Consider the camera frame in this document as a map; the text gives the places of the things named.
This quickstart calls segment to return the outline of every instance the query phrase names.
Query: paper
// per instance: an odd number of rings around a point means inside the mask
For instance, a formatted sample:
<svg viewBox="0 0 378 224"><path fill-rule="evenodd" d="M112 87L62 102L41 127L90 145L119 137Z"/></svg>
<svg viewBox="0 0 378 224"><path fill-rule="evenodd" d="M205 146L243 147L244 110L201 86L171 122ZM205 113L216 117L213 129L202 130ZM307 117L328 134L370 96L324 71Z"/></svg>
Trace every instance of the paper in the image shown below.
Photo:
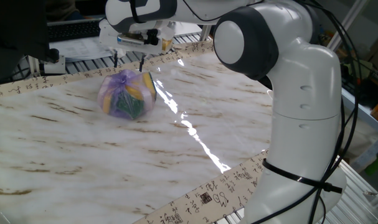
<svg viewBox="0 0 378 224"><path fill-rule="evenodd" d="M268 151L204 183L134 224L211 224L244 207L258 186Z"/></svg>
<svg viewBox="0 0 378 224"><path fill-rule="evenodd" d="M77 40L66 40L49 44L51 49L57 49L65 56L67 62L91 60L112 56L107 46L99 43L99 37L89 37Z"/></svg>

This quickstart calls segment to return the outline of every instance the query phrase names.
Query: marble table surface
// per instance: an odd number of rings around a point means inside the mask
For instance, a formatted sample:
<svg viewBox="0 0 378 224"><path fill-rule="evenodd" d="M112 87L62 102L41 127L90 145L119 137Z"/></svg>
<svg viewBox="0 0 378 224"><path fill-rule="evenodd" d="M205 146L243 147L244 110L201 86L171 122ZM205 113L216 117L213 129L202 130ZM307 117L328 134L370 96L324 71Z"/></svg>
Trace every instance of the marble table surface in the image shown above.
<svg viewBox="0 0 378 224"><path fill-rule="evenodd" d="M103 77L0 98L0 223L133 223L268 148L272 100L214 53L152 67L158 99L103 113Z"/></svg>

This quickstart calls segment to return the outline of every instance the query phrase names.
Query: robotic arm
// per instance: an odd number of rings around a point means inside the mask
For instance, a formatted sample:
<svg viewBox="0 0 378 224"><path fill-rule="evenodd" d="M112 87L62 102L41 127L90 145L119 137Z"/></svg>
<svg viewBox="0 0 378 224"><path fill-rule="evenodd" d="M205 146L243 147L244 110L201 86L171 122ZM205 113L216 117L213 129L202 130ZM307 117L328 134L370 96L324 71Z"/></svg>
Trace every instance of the robotic arm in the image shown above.
<svg viewBox="0 0 378 224"><path fill-rule="evenodd" d="M339 60L329 49L309 43L316 28L309 9L292 0L251 3L109 0L108 21L100 23L101 41L108 38L113 47L152 54L162 50L162 39L168 38L162 31L168 30L169 21L216 24L214 47L219 60L253 80L267 76L272 81L272 140L267 161L300 178L289 179L265 168L241 224L256 223L304 196L313 187L302 179L322 178L334 153L341 100ZM327 181L343 189L346 186L341 169ZM307 223L315 196L264 223ZM341 198L335 192L321 196L327 211ZM319 202L313 221L322 214Z"/></svg>

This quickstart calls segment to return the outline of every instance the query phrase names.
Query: desk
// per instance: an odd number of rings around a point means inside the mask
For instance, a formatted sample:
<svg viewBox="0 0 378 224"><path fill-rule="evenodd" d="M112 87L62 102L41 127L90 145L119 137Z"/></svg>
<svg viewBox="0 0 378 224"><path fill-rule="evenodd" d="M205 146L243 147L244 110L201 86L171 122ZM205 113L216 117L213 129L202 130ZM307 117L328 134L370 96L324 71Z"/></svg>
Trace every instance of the desk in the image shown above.
<svg viewBox="0 0 378 224"><path fill-rule="evenodd" d="M133 223L268 147L272 100L258 82L213 53L150 70L158 100L135 121L101 111L103 77L0 98L11 223Z"/></svg>

